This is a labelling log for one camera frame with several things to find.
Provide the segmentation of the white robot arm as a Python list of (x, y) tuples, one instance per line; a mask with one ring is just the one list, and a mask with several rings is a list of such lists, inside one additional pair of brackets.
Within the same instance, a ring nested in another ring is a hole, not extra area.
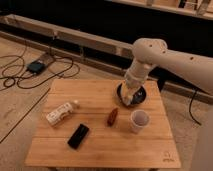
[(133, 43), (133, 62), (125, 74), (128, 90), (136, 91), (158, 66), (213, 95), (213, 58), (169, 50), (162, 39), (140, 38)]

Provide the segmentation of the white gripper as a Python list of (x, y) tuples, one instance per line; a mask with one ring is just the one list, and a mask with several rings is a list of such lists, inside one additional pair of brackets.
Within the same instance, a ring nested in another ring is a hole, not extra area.
[(128, 89), (138, 89), (147, 80), (147, 73), (144, 70), (134, 72), (128, 69), (124, 78), (125, 85)]

